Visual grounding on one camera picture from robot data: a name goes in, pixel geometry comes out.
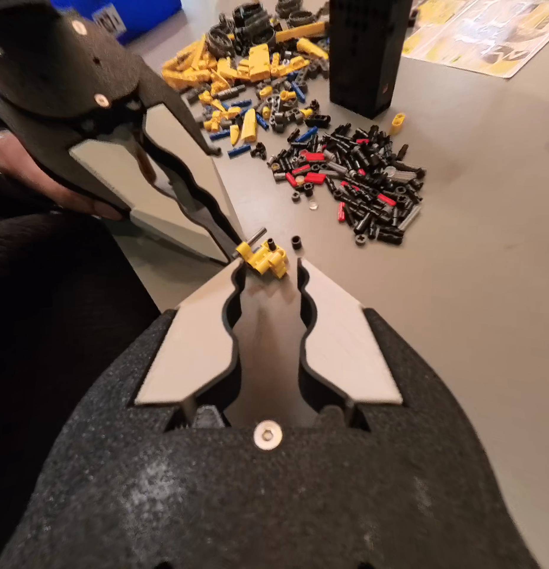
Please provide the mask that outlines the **pile of black tyres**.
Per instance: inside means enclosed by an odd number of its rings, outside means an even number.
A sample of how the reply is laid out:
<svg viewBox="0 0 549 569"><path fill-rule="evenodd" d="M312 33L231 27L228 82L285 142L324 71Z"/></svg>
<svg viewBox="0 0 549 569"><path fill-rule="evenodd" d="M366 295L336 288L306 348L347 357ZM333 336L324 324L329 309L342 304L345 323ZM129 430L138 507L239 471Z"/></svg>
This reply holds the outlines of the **pile of black tyres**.
<svg viewBox="0 0 549 569"><path fill-rule="evenodd" d="M238 5L231 16L219 14L218 23L207 32L207 44L220 54L239 55L259 44L275 46L278 32L315 23L327 11L328 2L313 13L303 9L303 1L277 1L271 14L261 2L247 2Z"/></svg>

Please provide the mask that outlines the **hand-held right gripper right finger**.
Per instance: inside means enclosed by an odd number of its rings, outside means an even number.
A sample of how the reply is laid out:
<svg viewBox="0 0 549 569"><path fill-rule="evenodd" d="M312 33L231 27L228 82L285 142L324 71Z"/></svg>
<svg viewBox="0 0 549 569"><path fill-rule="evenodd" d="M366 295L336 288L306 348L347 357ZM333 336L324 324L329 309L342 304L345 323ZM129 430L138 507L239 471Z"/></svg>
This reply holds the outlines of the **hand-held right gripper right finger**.
<svg viewBox="0 0 549 569"><path fill-rule="evenodd" d="M299 390L316 412L403 404L363 304L310 261L298 260Z"/></svg>

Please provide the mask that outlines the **pile of black red pins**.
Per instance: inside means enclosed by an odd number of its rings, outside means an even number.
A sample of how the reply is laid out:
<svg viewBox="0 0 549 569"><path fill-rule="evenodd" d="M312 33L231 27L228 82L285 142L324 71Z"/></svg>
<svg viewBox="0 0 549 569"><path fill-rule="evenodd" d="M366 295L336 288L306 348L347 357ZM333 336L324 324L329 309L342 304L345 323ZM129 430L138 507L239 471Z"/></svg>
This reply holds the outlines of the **pile of black red pins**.
<svg viewBox="0 0 549 569"><path fill-rule="evenodd" d="M408 145L395 152L392 136L377 125L352 130L339 124L318 130L305 143L291 143L266 164L278 183L292 189L292 200L314 200L326 187L338 205L338 223L346 224L357 246L369 241L403 244L406 232L422 210L424 167L405 161Z"/></svg>

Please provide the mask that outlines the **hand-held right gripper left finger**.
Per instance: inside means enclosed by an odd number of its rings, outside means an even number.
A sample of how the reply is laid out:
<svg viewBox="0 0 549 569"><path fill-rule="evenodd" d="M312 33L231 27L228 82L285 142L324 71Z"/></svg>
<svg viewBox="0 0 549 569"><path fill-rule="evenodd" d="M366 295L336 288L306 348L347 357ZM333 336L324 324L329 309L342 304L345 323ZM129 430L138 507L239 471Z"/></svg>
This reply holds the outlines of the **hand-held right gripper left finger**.
<svg viewBox="0 0 549 569"><path fill-rule="evenodd" d="M200 406L223 413L241 389L234 326L245 286L242 259L232 261L176 308L135 398L136 406L179 406L194 416Z"/></svg>

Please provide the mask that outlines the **pile of yellow grey beams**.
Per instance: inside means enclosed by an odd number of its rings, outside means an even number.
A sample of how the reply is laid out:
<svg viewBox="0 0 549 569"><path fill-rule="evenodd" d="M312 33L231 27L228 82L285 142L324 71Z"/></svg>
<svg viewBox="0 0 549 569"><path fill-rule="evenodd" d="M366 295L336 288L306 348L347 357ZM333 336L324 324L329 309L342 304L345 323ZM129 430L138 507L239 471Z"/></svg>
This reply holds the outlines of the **pile of yellow grey beams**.
<svg viewBox="0 0 549 569"><path fill-rule="evenodd" d="M259 44L239 54L208 47L207 32L162 65L164 82L188 105L200 103L196 130L205 142L230 138L232 157L250 153L257 131L307 130L320 104L307 103L308 81L329 77L329 22L319 18L276 34L277 45Z"/></svg>

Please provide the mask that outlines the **black knit sweater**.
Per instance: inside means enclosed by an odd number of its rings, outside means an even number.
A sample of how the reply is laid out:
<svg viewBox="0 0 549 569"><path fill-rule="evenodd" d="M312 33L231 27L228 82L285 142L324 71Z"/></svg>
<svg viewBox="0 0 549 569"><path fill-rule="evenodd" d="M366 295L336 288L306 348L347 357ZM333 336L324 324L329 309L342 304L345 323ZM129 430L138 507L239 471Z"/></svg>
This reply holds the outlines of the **black knit sweater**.
<svg viewBox="0 0 549 569"><path fill-rule="evenodd" d="M72 410L159 314L104 223L0 218L0 548Z"/></svg>

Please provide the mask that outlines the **printed instruction leaflet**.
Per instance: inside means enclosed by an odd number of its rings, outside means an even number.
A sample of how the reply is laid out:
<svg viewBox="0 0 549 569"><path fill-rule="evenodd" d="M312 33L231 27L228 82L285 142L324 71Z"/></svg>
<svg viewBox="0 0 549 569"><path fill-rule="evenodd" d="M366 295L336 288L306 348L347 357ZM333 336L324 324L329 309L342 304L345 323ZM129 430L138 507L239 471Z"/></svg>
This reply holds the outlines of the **printed instruction leaflet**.
<svg viewBox="0 0 549 569"><path fill-rule="evenodd" d="M415 1L402 55L512 78L549 43L549 1Z"/></svg>

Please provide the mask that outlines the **black perforated block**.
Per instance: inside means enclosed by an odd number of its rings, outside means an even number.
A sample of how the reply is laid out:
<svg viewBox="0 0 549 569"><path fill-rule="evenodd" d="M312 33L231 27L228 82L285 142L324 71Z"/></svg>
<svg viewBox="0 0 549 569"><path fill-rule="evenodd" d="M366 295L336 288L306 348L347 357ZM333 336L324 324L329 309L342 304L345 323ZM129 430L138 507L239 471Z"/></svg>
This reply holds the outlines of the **black perforated block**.
<svg viewBox="0 0 549 569"><path fill-rule="evenodd" d="M392 102L412 1L330 1L330 101L374 119Z"/></svg>

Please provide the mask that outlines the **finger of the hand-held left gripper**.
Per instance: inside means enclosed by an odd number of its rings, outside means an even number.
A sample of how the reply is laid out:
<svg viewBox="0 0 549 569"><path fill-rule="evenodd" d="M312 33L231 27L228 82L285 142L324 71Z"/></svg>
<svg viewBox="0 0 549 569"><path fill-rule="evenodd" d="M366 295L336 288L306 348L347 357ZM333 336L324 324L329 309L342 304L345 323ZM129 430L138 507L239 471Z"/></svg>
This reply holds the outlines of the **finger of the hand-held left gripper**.
<svg viewBox="0 0 549 569"><path fill-rule="evenodd" d="M211 155L163 103L146 111L144 149L170 177L181 211L220 249L236 249L242 227Z"/></svg>
<svg viewBox="0 0 549 569"><path fill-rule="evenodd" d="M176 197L157 190L124 146L90 139L73 146L70 155L129 207L137 227L200 257L230 263L226 238L200 216L203 211L186 210Z"/></svg>

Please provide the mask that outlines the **yellow connector cluster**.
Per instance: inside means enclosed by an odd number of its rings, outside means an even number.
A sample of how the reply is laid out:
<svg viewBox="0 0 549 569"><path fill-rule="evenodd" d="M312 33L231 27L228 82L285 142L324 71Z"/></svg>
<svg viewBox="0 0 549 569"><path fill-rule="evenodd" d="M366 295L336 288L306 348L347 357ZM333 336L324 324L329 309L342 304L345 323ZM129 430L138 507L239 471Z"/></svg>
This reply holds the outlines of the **yellow connector cluster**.
<svg viewBox="0 0 549 569"><path fill-rule="evenodd" d="M271 272L276 278L281 279L287 273L286 252L278 244L277 250L271 252L266 244L267 240L256 251L253 251L247 242L241 242L237 246L236 252L258 274L264 275Z"/></svg>

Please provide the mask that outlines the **blue plastic bin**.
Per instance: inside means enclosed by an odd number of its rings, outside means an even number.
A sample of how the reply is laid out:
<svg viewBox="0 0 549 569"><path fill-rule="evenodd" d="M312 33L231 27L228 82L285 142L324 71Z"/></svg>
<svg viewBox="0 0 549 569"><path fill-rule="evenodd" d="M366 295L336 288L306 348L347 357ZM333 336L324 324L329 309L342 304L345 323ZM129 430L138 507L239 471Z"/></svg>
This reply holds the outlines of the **blue plastic bin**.
<svg viewBox="0 0 549 569"><path fill-rule="evenodd" d="M181 1L51 1L51 4L95 22L122 45L182 10Z"/></svg>

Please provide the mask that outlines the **person's left hand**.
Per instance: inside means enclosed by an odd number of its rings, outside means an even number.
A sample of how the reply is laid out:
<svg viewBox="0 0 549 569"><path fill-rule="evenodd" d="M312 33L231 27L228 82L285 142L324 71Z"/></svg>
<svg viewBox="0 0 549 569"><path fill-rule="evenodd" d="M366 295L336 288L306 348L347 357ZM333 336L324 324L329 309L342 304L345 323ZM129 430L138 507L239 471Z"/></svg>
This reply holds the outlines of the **person's left hand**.
<svg viewBox="0 0 549 569"><path fill-rule="evenodd" d="M49 177L8 130L0 130L0 174L20 182L65 210L112 221L122 220L122 215L110 205L75 193Z"/></svg>

